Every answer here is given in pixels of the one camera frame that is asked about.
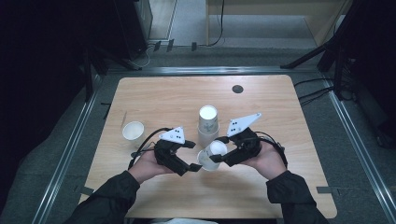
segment black jacket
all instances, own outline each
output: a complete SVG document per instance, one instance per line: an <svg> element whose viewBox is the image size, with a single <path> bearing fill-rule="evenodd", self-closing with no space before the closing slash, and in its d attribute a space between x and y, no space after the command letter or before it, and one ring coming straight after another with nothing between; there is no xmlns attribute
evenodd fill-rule
<svg viewBox="0 0 396 224"><path fill-rule="evenodd" d="M299 175L286 171L266 184L269 201L281 203L285 223L328 223ZM65 223L122 223L139 188L139 183L127 171L113 176L79 204Z"/></svg>

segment white triangular marker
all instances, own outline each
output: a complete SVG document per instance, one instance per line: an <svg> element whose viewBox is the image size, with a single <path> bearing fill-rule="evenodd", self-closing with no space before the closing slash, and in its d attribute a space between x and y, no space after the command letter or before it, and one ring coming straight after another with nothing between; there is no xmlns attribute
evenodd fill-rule
<svg viewBox="0 0 396 224"><path fill-rule="evenodd" d="M169 132L160 134L160 139L166 140L169 142L174 142L174 143L179 143L179 144L184 144L186 142L184 138L184 131L183 127L178 127L175 129L172 129Z"/></svg>
<svg viewBox="0 0 396 224"><path fill-rule="evenodd" d="M239 119L230 120L230 125L228 126L227 137L234 136L238 133L244 131L250 124L259 119L262 116L262 113L257 113L254 115L249 115L246 117L242 117Z"/></svg>

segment hand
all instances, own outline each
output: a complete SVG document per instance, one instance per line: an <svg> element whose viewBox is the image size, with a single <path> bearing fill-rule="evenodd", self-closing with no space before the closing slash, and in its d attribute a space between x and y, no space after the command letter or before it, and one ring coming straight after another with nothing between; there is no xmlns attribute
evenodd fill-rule
<svg viewBox="0 0 396 224"><path fill-rule="evenodd" d="M286 171L285 164L271 144L261 142L262 150L256 157L250 158L241 164L255 168L268 180L283 174Z"/></svg>
<svg viewBox="0 0 396 224"><path fill-rule="evenodd" d="M137 182L139 182L139 184L142 184L144 181L151 179L156 175L173 173L173 171L167 167L157 163L154 151L152 150L144 152L128 172L137 180Z"/></svg>

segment white cup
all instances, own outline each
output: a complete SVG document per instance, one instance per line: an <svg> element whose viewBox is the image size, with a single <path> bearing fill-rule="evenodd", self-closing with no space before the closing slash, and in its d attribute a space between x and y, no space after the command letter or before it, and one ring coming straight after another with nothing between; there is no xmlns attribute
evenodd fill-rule
<svg viewBox="0 0 396 224"><path fill-rule="evenodd" d="M138 149L145 141L145 126L139 121L132 121L122 129L122 135Z"/></svg>
<svg viewBox="0 0 396 224"><path fill-rule="evenodd" d="M204 105L200 109L198 129L205 134L215 133L219 129L218 110L213 105Z"/></svg>
<svg viewBox="0 0 396 224"><path fill-rule="evenodd" d="M215 140L198 153L198 163L201 164L202 168L206 171L215 171L219 168L220 162L213 162L209 157L218 154L224 156L226 153L227 146L219 140Z"/></svg>
<svg viewBox="0 0 396 224"><path fill-rule="evenodd" d="M203 133L198 126L198 144L201 147L207 147L213 140L219 137L219 126L214 133Z"/></svg>

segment metal frame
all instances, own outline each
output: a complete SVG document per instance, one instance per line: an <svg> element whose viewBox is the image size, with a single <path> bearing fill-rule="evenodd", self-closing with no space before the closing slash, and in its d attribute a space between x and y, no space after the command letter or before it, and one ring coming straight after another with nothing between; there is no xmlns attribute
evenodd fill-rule
<svg viewBox="0 0 396 224"><path fill-rule="evenodd" d="M125 74L123 68L110 68L109 73L111 74ZM130 77L146 77L146 76L248 76L248 75L269 75L269 74L293 74L293 73L315 73L319 74L318 69L315 66L300 66L291 70L281 69L278 66L265 66L265 67L157 67L148 68L143 71L132 72ZM324 81L325 87L330 87L331 82ZM68 169L70 161L73 158L74 152L81 133L85 127L87 119L91 113L92 106L95 102L96 95L102 84L102 79L98 75L94 81L95 87L92 98L87 102L78 118L77 124L70 136L70 139L64 149L55 173L49 182L43 199L35 213L33 223L45 223L50 213L50 209L53 206L57 193L64 180L64 175ZM393 197L390 193L389 188L386 186L381 174L375 167L367 148L361 141L359 133L357 132L350 116L347 113L343 102L338 101L337 97L333 92L330 93L330 97L333 106L342 121L348 137L356 151L356 154L361 161L361 166L370 183L375 191L375 194L389 220L389 223L396 223L396 205Z"/></svg>

